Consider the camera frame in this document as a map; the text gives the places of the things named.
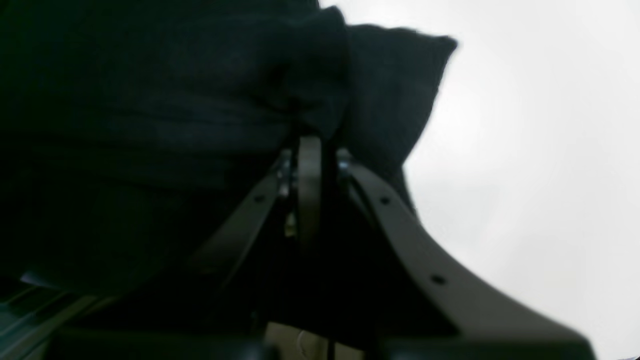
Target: white wall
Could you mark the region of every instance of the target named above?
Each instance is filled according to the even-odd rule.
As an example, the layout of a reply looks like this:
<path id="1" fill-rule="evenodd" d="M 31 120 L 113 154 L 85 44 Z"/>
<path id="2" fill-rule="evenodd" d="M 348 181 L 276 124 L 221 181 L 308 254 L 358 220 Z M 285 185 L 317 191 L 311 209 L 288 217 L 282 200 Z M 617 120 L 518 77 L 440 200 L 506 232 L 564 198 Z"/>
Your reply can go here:
<path id="1" fill-rule="evenodd" d="M 640 3 L 321 3 L 460 41 L 406 164 L 427 230 L 599 359 L 640 356 Z"/>

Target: dark fabric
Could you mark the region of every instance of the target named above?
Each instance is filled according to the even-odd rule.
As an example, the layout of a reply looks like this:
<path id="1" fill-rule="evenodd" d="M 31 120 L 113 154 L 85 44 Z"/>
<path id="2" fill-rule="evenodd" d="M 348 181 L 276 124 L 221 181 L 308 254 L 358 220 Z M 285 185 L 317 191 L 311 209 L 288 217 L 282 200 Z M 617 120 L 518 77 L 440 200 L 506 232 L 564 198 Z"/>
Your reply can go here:
<path id="1" fill-rule="evenodd" d="M 180 261 L 300 126 L 410 203 L 447 37 L 313 0 L 12 0 L 0 19 L 0 274 L 129 291 Z"/>

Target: white ceiling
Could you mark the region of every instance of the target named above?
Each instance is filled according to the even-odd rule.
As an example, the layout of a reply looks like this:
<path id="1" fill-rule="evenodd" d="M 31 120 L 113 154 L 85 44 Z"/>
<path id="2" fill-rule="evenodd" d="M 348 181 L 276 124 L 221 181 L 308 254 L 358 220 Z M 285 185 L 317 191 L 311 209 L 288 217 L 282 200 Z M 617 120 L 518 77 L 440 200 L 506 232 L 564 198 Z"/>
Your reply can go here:
<path id="1" fill-rule="evenodd" d="M 460 41 L 406 164 L 425 227 L 599 359 L 640 356 L 640 3 L 321 4 Z"/>

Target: screw hole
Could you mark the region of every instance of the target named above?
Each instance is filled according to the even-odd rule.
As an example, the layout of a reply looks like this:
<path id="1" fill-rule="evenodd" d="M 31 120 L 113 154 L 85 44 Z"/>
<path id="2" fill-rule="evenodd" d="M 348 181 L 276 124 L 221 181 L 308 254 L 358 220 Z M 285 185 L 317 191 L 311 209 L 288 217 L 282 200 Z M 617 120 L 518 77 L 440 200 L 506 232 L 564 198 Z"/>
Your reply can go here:
<path id="1" fill-rule="evenodd" d="M 447 283 L 447 280 L 440 275 L 432 275 L 431 281 L 435 282 L 438 285 L 444 285 Z"/>

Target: knit fabric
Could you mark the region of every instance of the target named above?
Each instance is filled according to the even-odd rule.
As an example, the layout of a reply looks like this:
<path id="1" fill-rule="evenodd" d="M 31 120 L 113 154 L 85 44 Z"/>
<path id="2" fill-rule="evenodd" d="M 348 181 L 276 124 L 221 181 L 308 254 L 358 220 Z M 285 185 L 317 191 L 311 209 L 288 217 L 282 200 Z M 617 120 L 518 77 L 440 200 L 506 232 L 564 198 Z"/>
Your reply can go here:
<path id="1" fill-rule="evenodd" d="M 301 126 L 411 206 L 448 37 L 313 0 L 15 0 L 0 18 L 0 274 L 130 291 L 181 261 Z"/>

